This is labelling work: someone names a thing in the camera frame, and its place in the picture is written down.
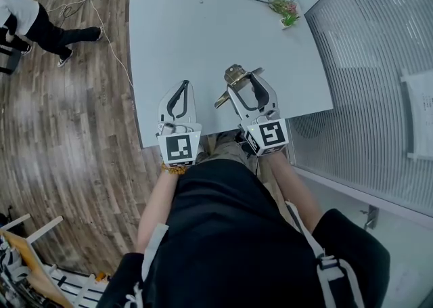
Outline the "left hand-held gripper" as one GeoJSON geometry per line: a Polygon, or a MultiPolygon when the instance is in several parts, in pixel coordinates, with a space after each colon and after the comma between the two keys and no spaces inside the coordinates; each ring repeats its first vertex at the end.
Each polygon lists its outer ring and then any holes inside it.
{"type": "Polygon", "coordinates": [[[159,103],[158,117],[157,140],[163,163],[168,167],[194,165],[202,125],[196,122],[195,97],[190,81],[183,80],[166,92],[159,103]]]}

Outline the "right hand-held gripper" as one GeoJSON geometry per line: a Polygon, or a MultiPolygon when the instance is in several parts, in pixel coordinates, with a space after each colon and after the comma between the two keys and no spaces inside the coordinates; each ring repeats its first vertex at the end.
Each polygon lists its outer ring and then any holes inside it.
{"type": "Polygon", "coordinates": [[[286,120],[279,115],[277,94],[275,90],[258,74],[248,73],[235,77],[227,84],[227,93],[235,113],[241,118],[240,129],[244,142],[242,149],[248,155],[257,157],[282,151],[288,144],[286,120]],[[252,90],[258,103],[256,109],[261,114],[254,120],[252,112],[240,95],[241,89],[252,84],[252,90]]]}

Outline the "metal object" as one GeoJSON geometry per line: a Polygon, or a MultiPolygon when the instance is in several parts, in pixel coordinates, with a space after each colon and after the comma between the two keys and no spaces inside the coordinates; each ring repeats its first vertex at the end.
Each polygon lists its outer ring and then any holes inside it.
{"type": "Polygon", "coordinates": [[[226,69],[224,75],[228,89],[214,103],[214,107],[218,109],[227,100],[231,99],[229,90],[232,90],[245,109],[249,111],[259,110],[262,112],[265,109],[265,102],[269,100],[269,96],[263,85],[263,80],[260,77],[260,73],[262,72],[262,68],[257,68],[256,70],[247,72],[239,64],[230,66],[228,69],[226,69]],[[249,105],[247,105],[243,97],[240,95],[240,91],[247,85],[252,86],[252,92],[257,101],[256,107],[249,107],[249,105]]]}

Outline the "person's right forearm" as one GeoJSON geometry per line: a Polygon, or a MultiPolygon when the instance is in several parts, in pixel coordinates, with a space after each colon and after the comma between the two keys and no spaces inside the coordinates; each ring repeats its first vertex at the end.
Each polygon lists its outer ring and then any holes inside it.
{"type": "Polygon", "coordinates": [[[282,152],[265,157],[285,200],[294,204],[305,227],[313,233],[323,213],[316,198],[282,152]]]}

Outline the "person's left forearm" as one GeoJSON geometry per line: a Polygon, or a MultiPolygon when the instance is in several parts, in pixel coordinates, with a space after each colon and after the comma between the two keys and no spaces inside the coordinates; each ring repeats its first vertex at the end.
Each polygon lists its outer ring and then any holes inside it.
{"type": "Polygon", "coordinates": [[[179,176],[162,165],[161,173],[139,222],[135,251],[144,253],[157,224],[165,224],[171,210],[179,176]]]}

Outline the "person's khaki trousers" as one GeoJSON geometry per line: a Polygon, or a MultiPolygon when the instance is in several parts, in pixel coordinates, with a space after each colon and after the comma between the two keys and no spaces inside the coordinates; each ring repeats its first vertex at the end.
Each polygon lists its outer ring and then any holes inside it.
{"type": "Polygon", "coordinates": [[[196,164],[211,160],[230,160],[233,162],[238,162],[256,174],[257,161],[250,160],[247,153],[242,149],[241,145],[234,141],[217,144],[214,152],[211,154],[207,152],[198,154],[196,164]]]}

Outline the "small white potted plant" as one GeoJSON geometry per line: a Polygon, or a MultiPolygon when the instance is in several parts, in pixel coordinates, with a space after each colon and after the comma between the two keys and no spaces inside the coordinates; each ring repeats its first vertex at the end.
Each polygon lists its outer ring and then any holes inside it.
{"type": "Polygon", "coordinates": [[[290,27],[293,27],[295,25],[295,23],[297,23],[297,21],[300,19],[300,16],[295,15],[295,14],[288,14],[285,17],[282,17],[280,19],[280,23],[281,23],[281,28],[283,30],[288,29],[290,27]]]}

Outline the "artificial flower sprig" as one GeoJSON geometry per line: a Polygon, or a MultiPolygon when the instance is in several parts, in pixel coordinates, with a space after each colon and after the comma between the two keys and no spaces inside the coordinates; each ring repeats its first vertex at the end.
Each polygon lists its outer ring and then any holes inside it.
{"type": "Polygon", "coordinates": [[[297,3],[295,0],[249,0],[267,5],[275,13],[285,17],[298,17],[297,3]]]}

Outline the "white window blinds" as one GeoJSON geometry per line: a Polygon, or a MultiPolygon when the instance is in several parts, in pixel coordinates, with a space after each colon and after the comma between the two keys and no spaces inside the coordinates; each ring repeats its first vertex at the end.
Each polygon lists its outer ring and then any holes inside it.
{"type": "Polygon", "coordinates": [[[433,217],[433,161],[407,156],[402,69],[433,69],[433,0],[318,0],[306,13],[333,107],[290,120],[297,167],[433,217]]]}

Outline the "person's black shirt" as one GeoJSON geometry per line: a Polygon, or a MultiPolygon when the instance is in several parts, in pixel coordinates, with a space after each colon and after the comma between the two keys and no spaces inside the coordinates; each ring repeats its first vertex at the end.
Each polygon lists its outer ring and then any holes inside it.
{"type": "Polygon", "coordinates": [[[243,164],[213,160],[180,179],[168,231],[147,278],[126,254],[97,308],[325,308],[317,260],[243,164]]]}

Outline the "white paper sign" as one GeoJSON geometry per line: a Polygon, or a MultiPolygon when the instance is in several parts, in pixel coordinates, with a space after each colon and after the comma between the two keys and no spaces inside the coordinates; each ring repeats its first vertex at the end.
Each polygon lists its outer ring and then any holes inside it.
{"type": "Polygon", "coordinates": [[[402,69],[401,83],[410,108],[410,145],[407,156],[433,161],[433,69],[409,74],[402,69]]]}

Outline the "white slatted shelf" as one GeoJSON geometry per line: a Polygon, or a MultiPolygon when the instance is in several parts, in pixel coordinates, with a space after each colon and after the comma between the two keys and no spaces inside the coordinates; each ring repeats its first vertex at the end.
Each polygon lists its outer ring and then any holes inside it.
{"type": "Polygon", "coordinates": [[[90,282],[90,275],[66,271],[55,265],[44,265],[43,267],[71,303],[81,298],[77,305],[78,308],[96,308],[108,285],[106,280],[94,279],[90,282]]]}

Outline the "wooden board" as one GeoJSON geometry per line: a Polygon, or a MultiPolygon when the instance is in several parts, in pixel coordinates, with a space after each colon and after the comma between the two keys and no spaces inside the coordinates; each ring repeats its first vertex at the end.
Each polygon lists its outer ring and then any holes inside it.
{"type": "Polygon", "coordinates": [[[9,245],[20,253],[23,262],[30,270],[27,280],[35,291],[63,308],[74,308],[73,304],[66,298],[59,286],[45,270],[34,248],[26,238],[2,229],[0,229],[0,235],[4,236],[9,245]]]}

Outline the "metal floor bracket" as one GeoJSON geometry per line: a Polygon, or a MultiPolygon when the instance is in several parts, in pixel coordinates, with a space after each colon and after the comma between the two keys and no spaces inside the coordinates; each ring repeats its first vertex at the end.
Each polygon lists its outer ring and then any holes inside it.
{"type": "Polygon", "coordinates": [[[369,205],[368,210],[360,210],[360,212],[366,216],[365,223],[363,225],[364,230],[374,230],[378,224],[379,208],[376,206],[369,205]]]}

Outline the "white wooden frame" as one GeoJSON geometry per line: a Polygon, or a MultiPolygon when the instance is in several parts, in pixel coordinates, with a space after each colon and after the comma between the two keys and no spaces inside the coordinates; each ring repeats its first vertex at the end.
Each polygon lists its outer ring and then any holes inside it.
{"type": "MultiPolygon", "coordinates": [[[[6,236],[16,236],[15,234],[9,232],[9,230],[15,226],[18,226],[19,224],[25,222],[26,220],[30,219],[31,215],[29,213],[14,219],[13,221],[9,222],[3,227],[0,227],[0,235],[6,236]]],[[[32,244],[33,242],[37,241],[40,237],[44,236],[47,232],[52,230],[55,226],[60,224],[64,220],[63,216],[58,216],[55,219],[52,219],[49,223],[45,224],[43,227],[39,228],[37,231],[33,232],[31,235],[25,238],[26,242],[28,244],[32,244]]]]}

